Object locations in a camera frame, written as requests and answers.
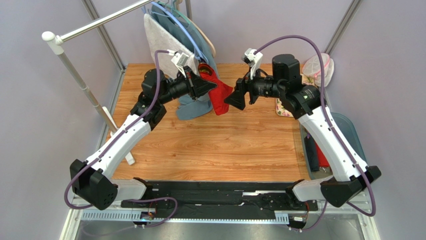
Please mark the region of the red paper napkin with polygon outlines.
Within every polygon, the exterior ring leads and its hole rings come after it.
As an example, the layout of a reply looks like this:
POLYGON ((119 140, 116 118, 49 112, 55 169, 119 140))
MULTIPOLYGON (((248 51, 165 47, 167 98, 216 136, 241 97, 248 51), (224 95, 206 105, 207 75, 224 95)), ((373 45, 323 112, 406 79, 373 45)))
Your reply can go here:
POLYGON ((225 103, 225 98, 233 92, 234 88, 222 82, 215 70, 207 63, 200 63, 197 68, 202 79, 217 85, 215 89, 210 90, 208 93, 215 114, 217 116, 226 114, 230 105, 225 103))

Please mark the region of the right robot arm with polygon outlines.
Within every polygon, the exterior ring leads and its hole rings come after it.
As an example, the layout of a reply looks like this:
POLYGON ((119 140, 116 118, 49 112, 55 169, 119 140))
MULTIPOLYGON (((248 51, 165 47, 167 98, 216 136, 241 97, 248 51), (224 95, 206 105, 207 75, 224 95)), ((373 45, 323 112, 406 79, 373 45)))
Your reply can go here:
POLYGON ((313 137, 328 161, 332 176, 315 180, 298 180, 285 191, 292 202, 326 200, 334 207, 348 203, 377 180, 381 171, 369 166, 352 148, 327 106, 322 107, 320 91, 302 83, 300 62, 292 54, 279 54, 272 59, 272 75, 262 76, 260 64, 263 55, 250 49, 242 60, 249 71, 236 81, 234 91, 224 100, 239 110, 258 97, 279 99, 283 107, 313 137))

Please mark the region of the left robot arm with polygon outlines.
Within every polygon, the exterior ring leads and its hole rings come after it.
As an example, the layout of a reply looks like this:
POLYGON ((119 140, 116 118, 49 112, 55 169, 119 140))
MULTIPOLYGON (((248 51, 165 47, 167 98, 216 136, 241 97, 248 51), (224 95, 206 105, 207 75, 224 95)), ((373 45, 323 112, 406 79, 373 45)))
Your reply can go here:
POLYGON ((147 71, 138 101, 117 132, 86 160, 76 159, 71 163, 71 181, 66 190, 85 200, 89 207, 101 211, 116 201, 142 199, 147 189, 142 180, 112 180, 120 162, 160 123, 167 112, 166 103, 184 95, 196 99, 217 86, 188 66, 183 67, 173 80, 158 68, 147 71))

